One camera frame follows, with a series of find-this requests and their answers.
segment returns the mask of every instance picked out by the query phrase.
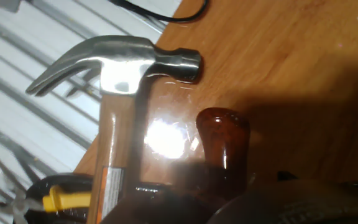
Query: hammer head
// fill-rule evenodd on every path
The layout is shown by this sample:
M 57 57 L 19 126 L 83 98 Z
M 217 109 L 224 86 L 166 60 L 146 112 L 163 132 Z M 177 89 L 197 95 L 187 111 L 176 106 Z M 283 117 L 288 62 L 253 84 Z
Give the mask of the hammer head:
M 97 69 L 102 94 L 135 95 L 143 77 L 166 75 L 193 83 L 199 77 L 200 64 L 201 55 L 196 50 L 162 50 L 141 37 L 94 37 L 61 56 L 26 92 L 44 96 L 78 72 Z

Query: white slatted surface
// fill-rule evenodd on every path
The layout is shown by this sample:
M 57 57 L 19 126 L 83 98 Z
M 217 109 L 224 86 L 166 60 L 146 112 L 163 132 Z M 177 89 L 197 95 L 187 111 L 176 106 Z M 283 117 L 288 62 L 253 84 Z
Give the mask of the white slatted surface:
M 180 4 L 180 0 L 131 1 L 166 16 L 172 16 Z M 15 14 L 0 9 L 0 83 L 90 143 L 98 133 L 99 101 L 95 97 L 79 92 L 66 99 L 74 87 L 70 82 L 43 98 L 28 96 L 24 90 L 48 65 L 86 38 L 134 35 L 156 43 L 163 24 L 151 26 L 107 0 L 34 0 L 33 4 L 22 1 Z M 97 78 L 92 81 L 94 86 L 98 83 Z M 0 132 L 55 171 L 71 172 L 85 153 L 83 145 L 1 88 Z M 0 158 L 23 183 L 30 184 L 12 152 L 2 144 Z M 0 188 L 7 191 L 1 174 Z M 10 217 L 5 219 L 12 223 Z

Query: metal grate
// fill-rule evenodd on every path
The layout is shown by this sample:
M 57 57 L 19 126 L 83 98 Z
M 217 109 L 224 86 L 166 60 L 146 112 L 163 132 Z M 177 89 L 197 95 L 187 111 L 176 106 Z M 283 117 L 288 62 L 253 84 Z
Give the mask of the metal grate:
M 180 4 L 132 2 L 167 16 Z M 0 158 L 20 180 L 31 183 L 14 155 L 45 174 L 71 172 L 98 133 L 97 78 L 88 80 L 82 72 L 43 98 L 24 93 L 30 83 L 85 39 L 135 35 L 155 43 L 165 25 L 108 0 L 28 0 L 16 13 L 0 9 Z M 1 176 L 0 189 L 9 196 Z

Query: dark object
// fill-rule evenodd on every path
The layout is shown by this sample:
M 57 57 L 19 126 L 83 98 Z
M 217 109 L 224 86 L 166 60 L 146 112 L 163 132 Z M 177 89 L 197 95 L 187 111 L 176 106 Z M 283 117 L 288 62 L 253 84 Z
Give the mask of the dark object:
M 46 177 L 27 191 L 27 197 L 42 201 L 42 197 L 49 195 L 49 190 L 54 185 L 59 185 L 65 192 L 90 192 L 93 178 L 80 174 L 59 174 Z M 86 223 L 88 208 L 72 208 L 57 213 L 35 212 L 29 210 L 25 219 L 29 224 L 69 224 Z
M 358 187 L 289 180 L 248 191 L 208 224 L 358 223 Z
M 129 1 L 126 1 L 126 0 L 109 0 L 109 1 L 117 6 L 123 7 L 127 10 L 132 11 L 132 12 L 136 12 L 141 16 L 145 16 L 145 17 L 150 16 L 150 17 L 156 18 L 160 21 L 166 21 L 166 22 L 191 22 L 203 15 L 203 13 L 205 12 L 205 9 L 207 8 L 208 3 L 209 3 L 209 0 L 204 0 L 203 5 L 198 10 L 198 12 L 196 12 L 196 14 L 194 14 L 190 17 L 172 18 L 172 17 L 167 17 L 167 16 L 163 16 L 160 14 L 156 14 L 154 12 L 150 12 L 149 10 L 139 7 L 139 6 L 133 4 Z
M 278 171 L 277 181 L 286 181 L 286 180 L 298 180 L 298 178 L 288 171 Z

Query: label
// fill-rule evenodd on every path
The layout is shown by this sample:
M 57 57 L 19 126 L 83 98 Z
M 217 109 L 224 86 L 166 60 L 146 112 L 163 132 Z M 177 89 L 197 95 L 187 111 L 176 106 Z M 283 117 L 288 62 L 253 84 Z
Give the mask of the label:
M 123 181 L 124 169 L 103 167 L 102 184 L 99 191 L 97 224 L 99 224 L 117 205 Z

